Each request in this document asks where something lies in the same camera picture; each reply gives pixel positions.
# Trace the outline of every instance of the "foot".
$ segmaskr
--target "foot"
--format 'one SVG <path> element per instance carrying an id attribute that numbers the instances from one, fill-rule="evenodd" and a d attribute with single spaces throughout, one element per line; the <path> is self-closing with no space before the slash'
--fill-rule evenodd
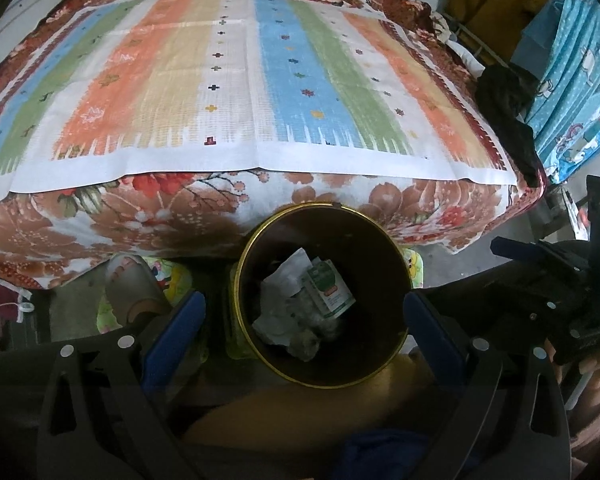
<path id="1" fill-rule="evenodd" d="M 119 254 L 110 260 L 105 291 L 116 320 L 123 326 L 141 312 L 168 314 L 171 311 L 151 270 L 138 256 Z"/>

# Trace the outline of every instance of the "blue stripe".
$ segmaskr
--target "blue stripe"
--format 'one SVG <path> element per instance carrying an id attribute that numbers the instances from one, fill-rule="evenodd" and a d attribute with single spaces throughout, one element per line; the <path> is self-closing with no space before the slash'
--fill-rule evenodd
<path id="1" fill-rule="evenodd" d="M 94 12 L 91 16 L 88 16 L 82 22 L 74 28 L 56 47 L 48 54 L 45 61 L 31 74 L 31 76 L 23 83 L 20 90 L 9 99 L 7 104 L 4 105 L 4 110 L 0 114 L 0 150 L 4 141 L 8 137 L 13 121 L 20 110 L 20 107 L 29 100 L 31 93 L 37 88 L 40 82 L 46 77 L 46 75 L 53 70 L 58 62 L 71 50 L 71 48 L 80 39 L 89 33 L 90 29 L 100 21 L 100 19 L 109 14 L 113 9 L 120 5 L 116 4 L 112 6 L 103 7 L 97 12 Z"/>
<path id="2" fill-rule="evenodd" d="M 336 145 L 337 138 L 341 146 L 363 148 L 353 118 L 327 78 L 326 67 L 320 64 L 288 0 L 254 2 L 278 140 L 288 140 L 289 129 L 295 142 L 307 142 L 306 129 L 313 144 L 323 144 L 320 128 L 327 144 Z M 316 118 L 312 111 L 324 118 Z"/>

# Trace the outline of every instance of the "green stripe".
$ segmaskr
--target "green stripe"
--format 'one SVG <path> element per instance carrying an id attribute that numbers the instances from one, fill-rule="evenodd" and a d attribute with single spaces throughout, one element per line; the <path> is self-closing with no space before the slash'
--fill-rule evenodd
<path id="1" fill-rule="evenodd" d="M 133 0 L 120 4 L 105 14 L 90 30 L 66 53 L 31 93 L 31 97 L 20 107 L 13 120 L 8 136 L 0 149 L 0 174 L 8 167 L 19 163 L 32 135 L 23 135 L 31 126 L 36 127 L 53 102 L 53 97 L 62 91 L 75 70 L 84 59 L 100 46 L 102 38 L 118 26 L 131 10 L 144 0 Z"/>
<path id="2" fill-rule="evenodd" d="M 368 148 L 373 140 L 381 152 L 413 155 L 393 111 L 378 96 L 362 69 L 349 55 L 335 33 L 318 17 L 311 4 L 290 0 L 306 36 L 320 59 L 325 74 L 356 123 Z"/>

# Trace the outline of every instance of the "metal rivet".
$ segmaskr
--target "metal rivet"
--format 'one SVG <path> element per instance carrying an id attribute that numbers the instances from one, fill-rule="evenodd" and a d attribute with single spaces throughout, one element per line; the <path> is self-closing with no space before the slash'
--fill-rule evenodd
<path id="1" fill-rule="evenodd" d="M 69 357 L 72 353 L 74 353 L 74 346 L 73 345 L 64 345 L 60 349 L 60 355 L 62 357 Z"/>
<path id="2" fill-rule="evenodd" d="M 482 352 L 489 349 L 489 342 L 481 337 L 475 338 L 472 344 L 476 350 L 480 350 Z"/>
<path id="3" fill-rule="evenodd" d="M 118 339 L 118 346 L 120 348 L 129 348 L 136 340 L 132 335 L 123 335 L 120 339 Z"/>
<path id="4" fill-rule="evenodd" d="M 536 346 L 534 348 L 534 355 L 538 358 L 538 359 L 544 359 L 546 357 L 546 352 L 544 351 L 543 348 L 540 348 L 539 346 Z"/>

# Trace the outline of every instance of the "curtain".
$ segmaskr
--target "curtain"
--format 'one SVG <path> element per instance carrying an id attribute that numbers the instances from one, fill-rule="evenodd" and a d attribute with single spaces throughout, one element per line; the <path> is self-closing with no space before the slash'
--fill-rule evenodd
<path id="1" fill-rule="evenodd" d="M 525 122 L 547 176 L 563 182 L 600 149 L 600 4 L 564 0 L 538 95 Z"/>

